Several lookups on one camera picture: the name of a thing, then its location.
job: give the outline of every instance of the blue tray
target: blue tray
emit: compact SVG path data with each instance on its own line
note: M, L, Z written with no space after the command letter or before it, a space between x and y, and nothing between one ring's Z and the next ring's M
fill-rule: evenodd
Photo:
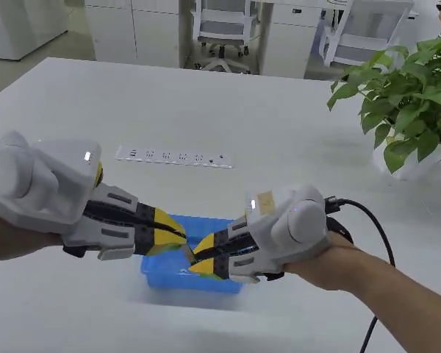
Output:
M209 233L227 228L232 221L172 215L180 223L186 234L188 244L194 249ZM204 278L189 271L190 263L181 250L166 252L157 256L145 256L140 271L146 275L147 283L152 288L196 289L209 292L239 293L242 285L228 280Z

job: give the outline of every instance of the drawer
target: drawer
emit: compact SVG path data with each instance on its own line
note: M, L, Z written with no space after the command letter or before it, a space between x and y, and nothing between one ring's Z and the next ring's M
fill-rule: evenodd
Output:
M132 0L132 9L177 15L179 13L179 2L176 0Z
M85 0L85 5L110 7L113 9L130 9L131 0Z
M322 9L275 4L271 21L274 24L292 24L317 28Z

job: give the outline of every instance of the office chair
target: office chair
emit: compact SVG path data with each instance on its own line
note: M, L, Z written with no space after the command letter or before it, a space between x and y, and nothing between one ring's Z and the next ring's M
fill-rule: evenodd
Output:
M226 46L237 48L238 57L249 55L248 43L254 33L257 22L255 3L252 0L196 0L193 14L193 39L201 42L203 47L210 43L210 54L219 46L218 57L195 63L195 68L209 71L220 66L225 72L239 68L246 74L250 68L231 59L225 58Z
M319 54L332 62L361 65L376 51L398 42L398 31L413 8L413 0L348 0L338 25L325 26Z

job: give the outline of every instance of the white desk surface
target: white desk surface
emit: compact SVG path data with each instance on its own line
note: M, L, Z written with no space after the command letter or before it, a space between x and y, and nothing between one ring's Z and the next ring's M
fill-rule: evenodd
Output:
M98 140L107 183L183 215L233 218L248 188L313 183L368 205L398 267L441 293L441 173L420 183L378 175L360 99L329 113L329 96L329 82L47 59L0 93L0 135ZM236 167L114 160L128 142L221 151ZM337 218L384 256L365 216ZM149 290L139 265L58 248L0 263L0 352L358 352L372 316L292 275L224 296ZM380 324L368 349L401 352Z

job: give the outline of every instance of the white power strip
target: white power strip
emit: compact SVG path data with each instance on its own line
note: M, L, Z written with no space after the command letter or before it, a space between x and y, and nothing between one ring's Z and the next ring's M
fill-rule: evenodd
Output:
M233 168L232 159L221 153L170 151L143 149L131 145L119 146L116 160L164 163L177 165L199 165L202 167Z

